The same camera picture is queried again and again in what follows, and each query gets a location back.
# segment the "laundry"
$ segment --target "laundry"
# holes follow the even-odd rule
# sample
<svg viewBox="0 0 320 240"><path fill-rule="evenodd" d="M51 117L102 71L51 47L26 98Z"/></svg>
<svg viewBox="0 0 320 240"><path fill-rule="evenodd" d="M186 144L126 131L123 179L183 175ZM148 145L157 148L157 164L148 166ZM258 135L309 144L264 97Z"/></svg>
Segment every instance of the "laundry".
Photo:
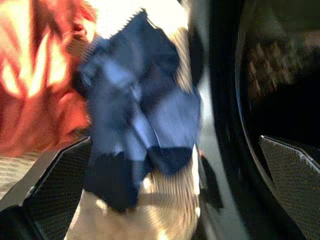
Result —
<svg viewBox="0 0 320 240"><path fill-rule="evenodd" d="M88 127L85 99L71 86L77 61L64 46L75 16L94 22L85 6L0 1L0 155L43 152Z"/></svg>
<svg viewBox="0 0 320 240"><path fill-rule="evenodd" d="M174 175L191 158L201 98L176 84L178 65L176 47L143 10L110 39L96 36L78 66L93 140L84 189L120 212L137 204L150 171Z"/></svg>

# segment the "red clothing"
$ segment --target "red clothing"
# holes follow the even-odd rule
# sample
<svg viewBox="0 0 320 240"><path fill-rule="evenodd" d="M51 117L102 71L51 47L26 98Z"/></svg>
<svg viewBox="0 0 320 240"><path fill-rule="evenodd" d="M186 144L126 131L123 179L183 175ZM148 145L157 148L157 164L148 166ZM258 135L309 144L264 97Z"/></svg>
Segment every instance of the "red clothing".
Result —
<svg viewBox="0 0 320 240"><path fill-rule="evenodd" d="M78 0L0 0L0 154L44 151L88 126L65 51Z"/></svg>

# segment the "blurred clothes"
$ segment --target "blurred clothes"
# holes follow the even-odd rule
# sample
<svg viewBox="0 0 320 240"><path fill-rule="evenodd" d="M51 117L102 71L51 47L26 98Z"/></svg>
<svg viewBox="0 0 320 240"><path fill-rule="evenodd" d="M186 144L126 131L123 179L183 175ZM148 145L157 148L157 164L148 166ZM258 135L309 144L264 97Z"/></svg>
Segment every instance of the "blurred clothes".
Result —
<svg viewBox="0 0 320 240"><path fill-rule="evenodd" d="M120 212L137 204L153 168L174 175L191 159L201 98L176 84L178 65L176 47L142 11L110 39L96 37L78 67L92 118L84 189Z"/></svg>
<svg viewBox="0 0 320 240"><path fill-rule="evenodd" d="M66 52L76 18L94 22L81 0L0 1L1 155L44 151L88 126Z"/></svg>

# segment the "orange fabric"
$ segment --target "orange fabric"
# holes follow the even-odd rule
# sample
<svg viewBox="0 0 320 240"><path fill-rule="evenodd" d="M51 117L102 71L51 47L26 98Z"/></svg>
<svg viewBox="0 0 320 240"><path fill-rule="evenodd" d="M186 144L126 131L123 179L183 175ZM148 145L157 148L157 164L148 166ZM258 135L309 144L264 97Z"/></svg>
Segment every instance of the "orange fabric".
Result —
<svg viewBox="0 0 320 240"><path fill-rule="evenodd" d="M71 87L77 60L65 51L80 2L0 0L1 155L44 151L88 126Z"/></svg>

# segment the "striped fabric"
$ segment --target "striped fabric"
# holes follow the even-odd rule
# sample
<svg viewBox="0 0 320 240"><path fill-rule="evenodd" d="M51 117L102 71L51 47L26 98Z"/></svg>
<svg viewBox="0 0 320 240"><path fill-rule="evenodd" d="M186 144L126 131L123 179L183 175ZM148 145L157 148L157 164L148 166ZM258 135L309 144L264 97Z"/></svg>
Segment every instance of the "striped fabric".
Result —
<svg viewBox="0 0 320 240"><path fill-rule="evenodd" d="M19 157L0 156L0 200L23 178L39 156L38 152L29 152Z"/></svg>

